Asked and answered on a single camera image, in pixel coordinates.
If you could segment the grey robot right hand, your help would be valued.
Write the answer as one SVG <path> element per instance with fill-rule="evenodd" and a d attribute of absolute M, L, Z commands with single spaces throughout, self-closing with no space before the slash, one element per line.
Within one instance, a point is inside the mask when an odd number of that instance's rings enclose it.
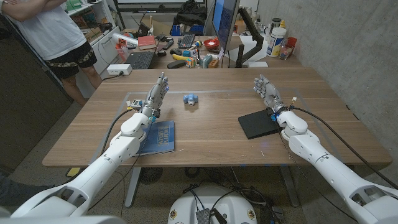
<path fill-rule="evenodd" d="M 262 98 L 266 108 L 270 108 L 273 113 L 279 114 L 287 110 L 277 88 L 262 74 L 254 79 L 253 89 Z"/>

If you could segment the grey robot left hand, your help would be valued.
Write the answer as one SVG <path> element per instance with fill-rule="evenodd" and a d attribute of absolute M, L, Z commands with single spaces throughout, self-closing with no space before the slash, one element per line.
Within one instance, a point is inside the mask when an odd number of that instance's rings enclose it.
<path fill-rule="evenodd" d="M 160 107 L 164 99 L 165 94 L 168 92 L 168 77 L 165 76 L 164 72 L 160 74 L 154 86 L 148 91 L 144 104 L 141 107 L 141 113 L 150 118 L 155 115 L 159 118 Z"/>

